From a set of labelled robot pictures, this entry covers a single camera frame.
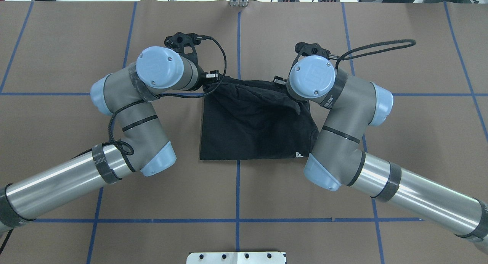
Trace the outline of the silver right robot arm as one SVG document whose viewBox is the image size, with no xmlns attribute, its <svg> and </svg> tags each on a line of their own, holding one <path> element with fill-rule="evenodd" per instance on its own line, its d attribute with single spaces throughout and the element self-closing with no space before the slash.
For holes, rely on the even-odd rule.
<svg viewBox="0 0 488 264">
<path fill-rule="evenodd" d="M 354 48 L 338 56 L 317 43 L 296 43 L 296 57 L 283 81 L 289 97 L 328 110 L 307 159 L 304 174 L 315 185 L 336 191 L 342 185 L 395 205 L 451 231 L 487 253 L 487 204 L 417 175 L 364 150 L 369 126 L 381 125 L 394 104 L 392 93 L 350 75 L 340 62 L 413 47 L 399 39 Z"/>
</svg>

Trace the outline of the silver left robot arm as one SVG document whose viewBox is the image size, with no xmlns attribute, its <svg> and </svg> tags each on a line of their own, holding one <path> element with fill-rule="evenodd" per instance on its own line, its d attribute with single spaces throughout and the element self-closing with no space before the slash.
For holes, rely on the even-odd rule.
<svg viewBox="0 0 488 264">
<path fill-rule="evenodd" d="M 141 51 L 125 68 L 106 75 L 91 87 L 92 103 L 110 117 L 108 141 L 65 163 L 1 188 L 1 233 L 35 221 L 39 216 L 133 172 L 152 176 L 176 162 L 169 136 L 153 107 L 163 97 L 195 99 L 204 83 L 223 74 L 198 64 L 195 47 L 217 40 L 209 35 L 178 32 L 164 46 Z"/>
</svg>

